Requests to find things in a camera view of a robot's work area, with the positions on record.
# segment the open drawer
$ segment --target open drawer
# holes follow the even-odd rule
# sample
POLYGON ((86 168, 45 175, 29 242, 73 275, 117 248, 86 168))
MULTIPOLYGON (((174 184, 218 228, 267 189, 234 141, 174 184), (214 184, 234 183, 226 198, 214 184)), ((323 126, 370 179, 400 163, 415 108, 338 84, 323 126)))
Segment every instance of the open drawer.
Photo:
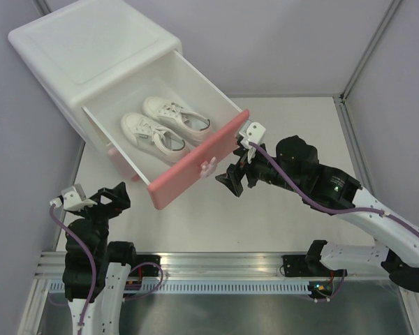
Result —
POLYGON ((201 165, 213 158, 220 162, 236 148, 235 135, 249 118, 249 111, 241 110, 183 56, 172 51, 152 62, 82 107, 101 138, 112 146, 108 151, 115 165, 124 159, 133 169, 125 170, 126 178, 135 173, 147 184, 152 202, 162 209, 200 178, 201 165), (185 108, 198 111, 211 120, 214 134, 192 149, 172 167, 136 149, 123 135, 121 118, 130 112, 141 113, 141 105, 149 96, 175 101, 185 108))
POLYGON ((121 0, 79 0, 9 33, 9 41, 76 131, 125 179, 141 178, 157 209, 235 148, 248 119, 182 56, 182 44, 121 0), (133 147, 120 121, 158 96, 195 110, 216 131, 170 167, 133 147))

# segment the lavender wall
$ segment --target lavender wall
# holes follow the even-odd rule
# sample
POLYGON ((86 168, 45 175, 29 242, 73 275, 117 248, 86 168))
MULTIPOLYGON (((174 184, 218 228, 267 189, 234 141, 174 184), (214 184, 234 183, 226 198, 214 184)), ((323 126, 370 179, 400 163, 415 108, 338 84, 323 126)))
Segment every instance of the lavender wall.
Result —
MULTIPOLYGON (((52 10, 73 0, 47 0, 52 10)), ((391 0, 127 0, 230 95, 334 94, 391 0)))
POLYGON ((402 2, 348 105, 377 196, 419 225, 419 0, 402 2))
POLYGON ((22 317, 42 250, 51 247, 49 199, 68 186, 80 139, 8 42, 39 14, 0 0, 0 335, 22 317))

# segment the shoe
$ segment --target shoe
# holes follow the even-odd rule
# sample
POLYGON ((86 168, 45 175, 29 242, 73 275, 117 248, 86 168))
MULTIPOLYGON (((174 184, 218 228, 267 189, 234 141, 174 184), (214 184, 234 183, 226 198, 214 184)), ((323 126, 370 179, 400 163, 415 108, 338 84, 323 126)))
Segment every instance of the shoe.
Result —
POLYGON ((212 134, 209 119, 166 99, 156 96, 147 98, 142 104, 142 112, 158 123, 173 129, 195 147, 212 134))
POLYGON ((134 147, 166 163, 176 163, 190 152, 180 136, 144 115, 124 115, 121 119, 121 129, 134 147))

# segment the pink drawer front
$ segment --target pink drawer front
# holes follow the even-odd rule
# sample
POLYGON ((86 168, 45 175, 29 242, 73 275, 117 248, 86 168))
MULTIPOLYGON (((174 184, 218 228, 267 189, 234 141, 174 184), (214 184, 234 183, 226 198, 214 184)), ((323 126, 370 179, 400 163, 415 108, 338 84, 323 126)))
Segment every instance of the pink drawer front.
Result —
POLYGON ((244 110, 190 154, 156 178, 147 190, 156 209, 163 209, 200 179, 201 165, 213 157, 220 162, 236 149, 236 133, 249 118, 244 110))

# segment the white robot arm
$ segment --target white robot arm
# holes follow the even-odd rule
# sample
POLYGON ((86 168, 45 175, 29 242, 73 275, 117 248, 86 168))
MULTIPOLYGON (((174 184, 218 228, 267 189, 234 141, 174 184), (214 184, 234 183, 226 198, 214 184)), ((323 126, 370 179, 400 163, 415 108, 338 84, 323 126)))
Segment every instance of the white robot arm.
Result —
POLYGON ((316 148, 298 136, 281 140, 276 157, 269 156, 264 134, 259 123, 246 122, 238 134, 239 149, 233 152, 239 161, 216 180, 237 197, 244 176, 249 188, 264 181, 295 191, 312 209, 335 215, 375 238, 372 247, 314 241, 304 258, 314 276, 342 269, 350 274, 387 274, 397 285, 419 292, 419 227, 392 212, 352 176, 321 165, 316 148))
POLYGON ((73 334, 118 335, 124 288, 131 269, 137 264, 133 243, 113 241, 108 244, 107 241, 109 219, 131 206, 125 184, 102 188, 90 198, 85 196, 81 185, 76 184, 63 190, 50 204, 50 215, 67 236, 62 281, 73 320, 73 334), (101 197, 111 201, 103 204, 101 197), (53 214, 54 208, 59 207, 82 218, 66 227, 53 214))

